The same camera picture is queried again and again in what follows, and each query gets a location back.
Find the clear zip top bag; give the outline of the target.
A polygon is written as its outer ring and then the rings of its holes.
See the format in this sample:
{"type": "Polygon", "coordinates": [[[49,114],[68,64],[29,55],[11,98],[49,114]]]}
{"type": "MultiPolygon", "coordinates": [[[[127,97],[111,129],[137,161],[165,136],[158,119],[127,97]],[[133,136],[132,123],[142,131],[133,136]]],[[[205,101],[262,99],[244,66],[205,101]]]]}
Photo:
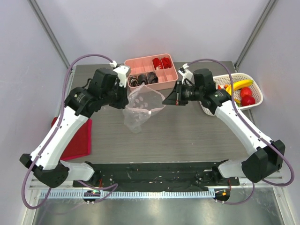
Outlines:
{"type": "Polygon", "coordinates": [[[122,110],[124,125],[135,134],[141,132],[142,124],[165,107],[164,95],[144,84],[132,91],[127,98],[128,105],[122,110]]]}

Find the yellow toy banana bunch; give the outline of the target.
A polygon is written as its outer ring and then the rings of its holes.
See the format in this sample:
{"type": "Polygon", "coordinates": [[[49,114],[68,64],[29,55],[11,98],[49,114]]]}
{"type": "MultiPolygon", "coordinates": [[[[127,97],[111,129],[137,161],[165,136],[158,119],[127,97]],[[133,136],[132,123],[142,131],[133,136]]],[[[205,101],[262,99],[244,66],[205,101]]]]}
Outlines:
{"type": "Polygon", "coordinates": [[[244,87],[249,87],[254,83],[251,79],[244,79],[233,84],[233,91],[241,90],[244,87]]]}

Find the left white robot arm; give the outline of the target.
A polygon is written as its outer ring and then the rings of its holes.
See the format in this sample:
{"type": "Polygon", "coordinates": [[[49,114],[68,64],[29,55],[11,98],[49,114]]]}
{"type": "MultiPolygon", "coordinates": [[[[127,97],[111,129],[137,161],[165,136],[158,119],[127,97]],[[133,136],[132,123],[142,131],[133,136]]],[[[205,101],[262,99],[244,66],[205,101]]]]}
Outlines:
{"type": "Polygon", "coordinates": [[[68,163],[60,157],[76,132],[102,106],[125,108],[130,72],[131,68],[125,65],[113,70],[99,68],[85,86],[72,89],[63,112],[45,139],[31,154],[22,154],[20,162],[50,188],[57,188],[65,181],[84,181],[95,187],[100,181],[100,171],[92,163],[68,163]]]}

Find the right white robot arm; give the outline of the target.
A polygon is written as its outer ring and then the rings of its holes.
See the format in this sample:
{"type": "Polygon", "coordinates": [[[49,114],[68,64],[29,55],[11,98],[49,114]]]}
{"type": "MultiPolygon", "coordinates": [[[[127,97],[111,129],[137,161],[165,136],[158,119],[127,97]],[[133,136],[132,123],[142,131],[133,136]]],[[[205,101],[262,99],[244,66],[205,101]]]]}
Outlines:
{"type": "Polygon", "coordinates": [[[208,69],[198,69],[191,74],[194,81],[177,81],[172,92],[163,101],[164,105],[186,105],[198,101],[217,118],[222,120],[237,136],[249,157],[245,160],[227,160],[218,166],[212,181],[223,185],[230,177],[246,176],[258,183],[282,167],[285,145],[281,140],[273,141],[262,133],[244,113],[232,102],[231,96],[223,89],[218,90],[208,69]]]}

